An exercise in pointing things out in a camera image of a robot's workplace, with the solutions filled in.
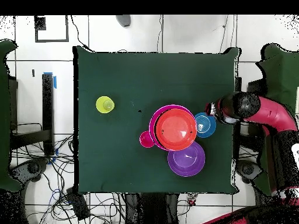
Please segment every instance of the red bowl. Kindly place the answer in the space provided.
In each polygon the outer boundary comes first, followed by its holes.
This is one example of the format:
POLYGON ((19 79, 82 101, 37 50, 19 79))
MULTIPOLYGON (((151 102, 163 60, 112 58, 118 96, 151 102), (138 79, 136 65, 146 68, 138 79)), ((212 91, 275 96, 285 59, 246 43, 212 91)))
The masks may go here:
POLYGON ((181 151, 195 140, 196 121, 184 110, 170 109, 161 114, 157 120, 155 135, 166 149, 181 151))

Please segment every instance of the pink bowl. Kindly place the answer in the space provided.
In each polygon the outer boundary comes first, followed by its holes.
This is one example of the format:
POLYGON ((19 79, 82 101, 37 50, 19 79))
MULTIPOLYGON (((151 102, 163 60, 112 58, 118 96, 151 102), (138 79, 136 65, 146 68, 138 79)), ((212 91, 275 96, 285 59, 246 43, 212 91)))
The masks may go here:
POLYGON ((180 105, 167 105, 167 106, 163 106, 160 109, 158 109, 154 115, 151 118, 151 121, 149 122, 149 126, 148 126, 148 130, 149 130, 149 134, 154 142, 154 144, 156 144, 156 146, 158 146, 159 148, 165 150, 165 151, 170 151, 169 149, 164 148, 157 140, 156 136, 155 136, 155 123, 157 121, 157 119, 159 118, 159 116, 164 113, 167 110, 170 109, 181 109, 186 111, 187 113, 191 114, 193 116, 193 114, 185 107, 180 106, 180 105))

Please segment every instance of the yellow cup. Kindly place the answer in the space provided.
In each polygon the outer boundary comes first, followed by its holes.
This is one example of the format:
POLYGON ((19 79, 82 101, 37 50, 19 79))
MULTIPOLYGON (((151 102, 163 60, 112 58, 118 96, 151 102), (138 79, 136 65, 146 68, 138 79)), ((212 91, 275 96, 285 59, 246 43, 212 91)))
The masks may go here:
POLYGON ((108 96, 101 96, 96 101, 96 109, 100 113, 109 113, 114 109, 114 102, 108 96))

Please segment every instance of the floor tile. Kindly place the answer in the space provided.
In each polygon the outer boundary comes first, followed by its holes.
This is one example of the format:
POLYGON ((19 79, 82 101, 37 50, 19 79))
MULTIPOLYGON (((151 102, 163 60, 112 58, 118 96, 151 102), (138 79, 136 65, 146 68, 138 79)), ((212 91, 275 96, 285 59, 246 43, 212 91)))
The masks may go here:
POLYGON ((89 16, 90 49, 115 52, 157 51, 160 15, 130 15, 131 25, 121 26, 115 15, 89 16))
POLYGON ((52 72, 57 79, 54 94, 54 133, 74 131, 74 81, 72 62, 16 63, 18 87, 18 123, 43 122, 42 74, 52 72))
POLYGON ((298 15, 238 15, 237 46, 242 49, 240 61, 260 61, 265 44, 278 43, 284 49, 299 49, 298 15))
POLYGON ((192 206, 187 214, 180 215, 188 209, 178 206, 179 224, 203 224, 219 216, 231 213, 232 210, 231 206, 192 206))
MULTIPOLYGON (((124 211, 121 211, 123 216, 126 217, 126 209, 123 207, 124 211)), ((120 216, 119 211, 117 211, 115 206, 91 206, 91 224, 125 224, 124 219, 120 216)))
POLYGON ((234 206, 233 207, 233 211, 238 211, 239 209, 243 209, 245 207, 240 207, 240 206, 234 206))
MULTIPOLYGON (((68 137, 68 135, 55 135, 54 136, 54 141, 60 141, 63 140, 64 138, 68 137)), ((31 155, 37 155, 37 156, 44 156, 44 153, 40 153, 40 150, 33 146, 33 145, 29 145, 27 147, 28 151, 30 152, 31 155)), ((20 148, 18 149, 18 161, 19 164, 22 162, 25 162, 28 160, 28 158, 24 158, 27 157, 26 154, 26 150, 25 148, 20 148)), ((64 157, 64 156, 68 156, 68 155, 72 155, 72 153, 69 151, 68 148, 68 142, 66 142, 60 149, 59 149, 59 158, 56 158, 55 162, 54 162, 54 167, 56 169, 56 171, 59 172, 59 174, 62 174, 63 178, 64 178, 64 183, 65 183, 65 189, 64 189, 64 193, 66 193, 66 189, 72 187, 74 185, 74 165, 73 164, 69 164, 69 163, 64 163, 64 162, 69 162, 68 159, 72 159, 71 157, 64 157)), ((58 182, 59 182, 59 187, 61 188, 61 179, 60 177, 59 180, 57 179, 57 172, 56 172, 53 168, 53 165, 48 164, 46 171, 44 172, 44 174, 48 177, 49 181, 50 181, 50 187, 52 190, 56 190, 58 189, 58 182)), ((25 204, 49 204, 49 200, 53 194, 53 192, 49 189, 49 185, 48 185, 48 180, 46 179, 45 175, 41 176, 41 180, 39 180, 38 182, 30 182, 28 187, 27 187, 27 191, 26 191, 26 196, 25 196, 25 204)))
POLYGON ((242 78, 241 90, 243 92, 247 91, 247 86, 249 82, 259 80, 263 78, 262 71, 255 63, 243 63, 238 64, 238 76, 242 78))
POLYGON ((221 49, 223 53, 235 47, 235 19, 233 15, 164 15, 164 52, 220 53, 221 49))
POLYGON ((255 205, 255 194, 251 185, 245 184, 241 176, 235 174, 235 184, 239 189, 239 192, 233 195, 234 205, 255 205))
MULTIPOLYGON (((62 209, 55 209, 55 212, 57 213, 57 217, 61 219, 66 219, 67 214, 71 218, 72 216, 75 215, 74 211, 72 210, 72 206, 64 206, 63 207, 65 210, 63 211, 62 209)), ((70 219, 71 223, 69 220, 59 220, 56 218, 53 218, 51 216, 51 213, 47 213, 45 215, 44 220, 41 221, 41 218, 43 217, 45 212, 50 212, 51 208, 48 206, 42 206, 42 205, 26 205, 26 216, 28 219, 29 224, 89 224, 89 219, 86 218, 85 221, 81 220, 78 221, 78 218, 75 217, 73 219, 70 219)))
MULTIPOLYGON (((113 200, 116 202, 116 204, 119 204, 118 196, 115 193, 91 193, 91 205, 110 205, 114 203, 113 200)), ((121 195, 120 195, 120 203, 122 205, 125 205, 126 203, 123 201, 121 195)))
MULTIPOLYGON (((62 16, 45 16, 46 28, 49 30, 38 31, 41 37, 57 39, 62 37, 65 30, 65 22, 62 16)), ((88 44, 88 17, 73 16, 74 23, 79 30, 79 39, 88 44)), ((17 60, 72 60, 72 46, 81 45, 78 41, 78 33, 73 25, 71 17, 68 16, 69 42, 35 42, 35 29, 33 16, 16 17, 16 43, 19 46, 16 52, 17 60)))
MULTIPOLYGON (((196 198, 196 205, 231 205, 230 194, 200 193, 196 198)), ((178 205, 185 206, 187 194, 180 194, 178 205)))

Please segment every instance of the purple bowl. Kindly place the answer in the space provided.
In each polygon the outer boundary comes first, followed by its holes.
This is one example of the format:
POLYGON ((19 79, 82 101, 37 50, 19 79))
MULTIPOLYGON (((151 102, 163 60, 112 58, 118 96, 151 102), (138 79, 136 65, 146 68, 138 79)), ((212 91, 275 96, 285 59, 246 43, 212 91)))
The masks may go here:
POLYGON ((164 113, 167 110, 170 109, 181 109, 184 110, 186 112, 188 112, 189 114, 191 114, 193 116, 193 114, 185 107, 182 107, 180 105, 167 105, 167 106, 163 106, 160 109, 158 109, 154 115, 151 118, 151 121, 149 122, 149 126, 148 126, 148 130, 149 130, 149 134, 153 140, 153 142, 156 144, 156 146, 158 146, 159 148, 165 150, 165 151, 169 151, 169 149, 164 148, 157 140, 156 135, 155 135, 155 123, 157 121, 157 119, 159 118, 159 116, 164 113))
POLYGON ((197 142, 193 142, 186 149, 168 152, 169 167, 182 177, 190 177, 199 173, 205 161, 204 150, 197 142))

